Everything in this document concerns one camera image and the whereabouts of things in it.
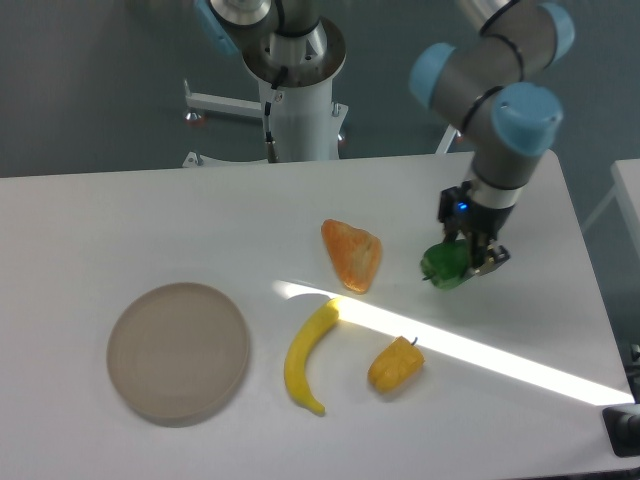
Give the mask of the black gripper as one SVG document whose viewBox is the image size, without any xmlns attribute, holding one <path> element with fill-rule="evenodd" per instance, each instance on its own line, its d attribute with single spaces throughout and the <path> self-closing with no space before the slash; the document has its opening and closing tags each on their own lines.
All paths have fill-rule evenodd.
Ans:
<svg viewBox="0 0 640 480">
<path fill-rule="evenodd" d="M 473 193 L 470 180 L 443 190 L 438 221 L 443 227 L 443 243 L 468 240 L 470 272 L 482 276 L 494 272 L 511 258 L 497 239 L 513 206 L 485 206 L 472 197 Z"/>
</svg>

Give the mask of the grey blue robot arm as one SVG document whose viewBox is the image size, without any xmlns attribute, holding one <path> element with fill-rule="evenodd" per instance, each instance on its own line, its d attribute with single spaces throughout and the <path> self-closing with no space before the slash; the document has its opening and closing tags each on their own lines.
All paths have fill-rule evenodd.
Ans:
<svg viewBox="0 0 640 480">
<path fill-rule="evenodd" d="M 446 289 L 490 273 L 510 257 L 498 235 L 553 144 L 563 119 L 557 97 L 531 77 L 571 48 L 560 6 L 539 1 L 463 1 L 479 34 L 467 50 L 438 43 L 409 74 L 410 92 L 475 145 L 461 184 L 440 195 L 443 239 L 423 255 L 426 280 Z M 210 42 L 240 55 L 257 81 L 256 114 L 271 163 L 334 160 L 344 108 L 332 86 L 346 59 L 337 26 L 314 1 L 198 1 Z"/>
</svg>

